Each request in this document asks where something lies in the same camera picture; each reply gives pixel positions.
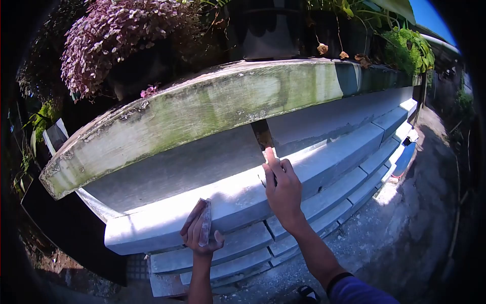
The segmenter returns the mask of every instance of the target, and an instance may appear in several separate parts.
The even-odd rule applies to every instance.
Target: sleeve
[[[332,304],[399,304],[388,293],[369,286],[350,273],[332,279],[327,294]]]

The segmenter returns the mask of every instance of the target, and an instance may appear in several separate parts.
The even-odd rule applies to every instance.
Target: sandal
[[[321,303],[321,298],[317,295],[314,289],[310,288],[307,285],[297,288],[297,292],[303,299],[305,299],[306,303]]]

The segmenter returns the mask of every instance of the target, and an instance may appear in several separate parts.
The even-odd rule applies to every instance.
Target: sky
[[[439,13],[427,0],[410,0],[415,21],[443,37],[448,43],[457,46],[452,34]]]

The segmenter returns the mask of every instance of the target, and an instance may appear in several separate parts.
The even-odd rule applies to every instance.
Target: left hand
[[[223,248],[225,245],[225,238],[218,230],[216,230],[214,232],[214,240],[210,239],[206,246],[199,246],[199,238],[204,221],[201,214],[205,207],[206,202],[200,200],[192,210],[191,214],[189,214],[186,223],[180,231],[184,244],[191,248],[194,254],[198,256],[212,256],[213,252]]]

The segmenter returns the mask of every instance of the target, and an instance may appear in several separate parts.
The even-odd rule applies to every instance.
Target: purple plant
[[[92,97],[113,65],[191,23],[184,0],[97,0],[66,33],[61,78],[71,92]]]

